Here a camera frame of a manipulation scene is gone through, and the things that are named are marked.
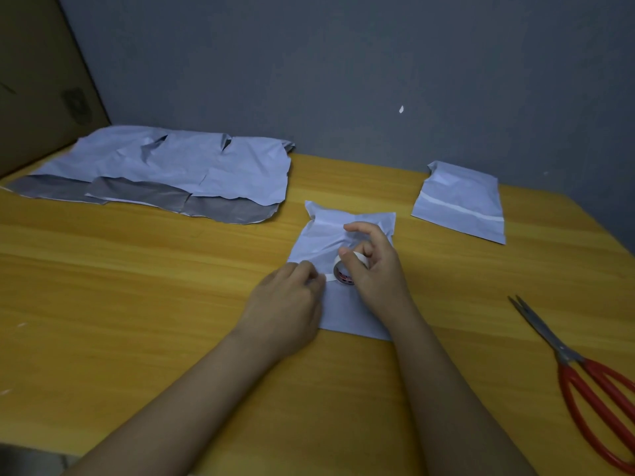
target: wood grain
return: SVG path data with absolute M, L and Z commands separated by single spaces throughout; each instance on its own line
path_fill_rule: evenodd
M 522 295 L 576 350 L 634 378 L 635 259 L 613 237 L 565 196 L 501 186 L 500 246 L 411 217 L 423 174 L 292 158 L 281 210 L 248 226 L 0 190 L 0 441 L 92 448 L 232 328 L 313 200 L 397 212 L 421 312 L 541 475 L 620 474 L 577 431 L 550 348 L 506 300 Z M 392 344 L 320 331 L 251 392 L 196 472 L 414 475 L 423 464 Z

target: right hand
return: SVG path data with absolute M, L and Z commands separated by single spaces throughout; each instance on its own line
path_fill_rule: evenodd
M 416 310 L 397 251 L 375 224 L 353 222 L 344 225 L 344 229 L 370 236 L 370 240 L 364 240 L 353 250 L 340 247 L 338 254 L 351 274 L 364 304 L 390 329 L 393 320 L 401 313 L 412 308 Z M 367 269 L 353 252 L 365 255 L 369 259 L 370 268 Z

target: left hand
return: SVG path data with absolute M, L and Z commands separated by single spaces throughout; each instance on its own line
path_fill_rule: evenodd
M 234 333 L 275 361 L 299 351 L 318 333 L 325 284 L 309 261 L 284 264 L 251 291 Z

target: adhesive tape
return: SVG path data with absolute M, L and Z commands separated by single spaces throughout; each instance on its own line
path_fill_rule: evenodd
M 355 254 L 355 256 L 359 260 L 361 260 L 361 263 L 364 264 L 366 268 L 369 267 L 369 262 L 365 255 L 360 254 L 359 252 L 353 252 L 353 254 Z M 340 256 L 337 256 L 335 258 L 335 262 L 333 262 L 333 277 L 335 278 L 335 280 L 338 280 L 339 282 L 346 284 L 347 286 L 355 285 L 355 283 L 353 282 L 353 278 L 351 277 L 351 274 L 349 273 L 348 270 L 346 270 L 346 267 L 344 266 L 342 259 L 340 259 Z

